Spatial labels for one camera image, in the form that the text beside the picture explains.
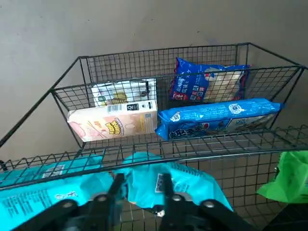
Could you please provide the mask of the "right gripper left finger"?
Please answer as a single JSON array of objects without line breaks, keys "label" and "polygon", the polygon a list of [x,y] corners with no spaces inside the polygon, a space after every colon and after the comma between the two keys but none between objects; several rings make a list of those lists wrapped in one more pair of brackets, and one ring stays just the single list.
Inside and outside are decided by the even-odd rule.
[{"label": "right gripper left finger", "polygon": [[117,174],[110,189],[79,206],[65,199],[14,228],[15,231],[114,231],[120,223],[125,176]]}]

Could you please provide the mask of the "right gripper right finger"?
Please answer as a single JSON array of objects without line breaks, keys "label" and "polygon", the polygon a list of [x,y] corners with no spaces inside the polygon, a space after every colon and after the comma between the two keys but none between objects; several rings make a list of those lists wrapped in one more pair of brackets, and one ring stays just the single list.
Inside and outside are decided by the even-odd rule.
[{"label": "right gripper right finger", "polygon": [[175,194],[170,174],[163,174],[164,211],[160,231],[255,231],[256,228],[216,200],[200,205]]}]

